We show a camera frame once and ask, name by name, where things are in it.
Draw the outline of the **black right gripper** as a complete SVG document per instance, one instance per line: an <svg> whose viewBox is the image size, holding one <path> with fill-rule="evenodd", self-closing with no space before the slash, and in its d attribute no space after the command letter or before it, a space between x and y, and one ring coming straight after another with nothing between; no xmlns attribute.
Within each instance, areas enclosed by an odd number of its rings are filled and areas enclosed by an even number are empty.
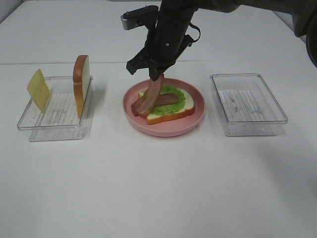
<svg viewBox="0 0 317 238"><path fill-rule="evenodd" d="M150 41L149 53L146 48L142 48L127 62L128 72L133 75L139 69L149 68L150 79L156 81L195 42L186 34L188 27L194 28L195 25L191 22L158 22Z"/></svg>

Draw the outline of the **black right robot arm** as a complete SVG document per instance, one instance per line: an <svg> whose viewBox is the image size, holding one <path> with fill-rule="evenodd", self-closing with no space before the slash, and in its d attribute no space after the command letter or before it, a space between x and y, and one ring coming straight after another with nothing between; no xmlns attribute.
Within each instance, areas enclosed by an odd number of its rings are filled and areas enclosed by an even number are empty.
<svg viewBox="0 0 317 238"><path fill-rule="evenodd" d="M160 6L149 5L121 16L125 30L145 26L148 30L144 47L126 64L130 74L147 68L156 81L195 40L186 34L198 9L230 13L239 6L251 6L291 15L296 37L306 37L306 49L313 64L317 63L317 2L315 0L163 0Z"/></svg>

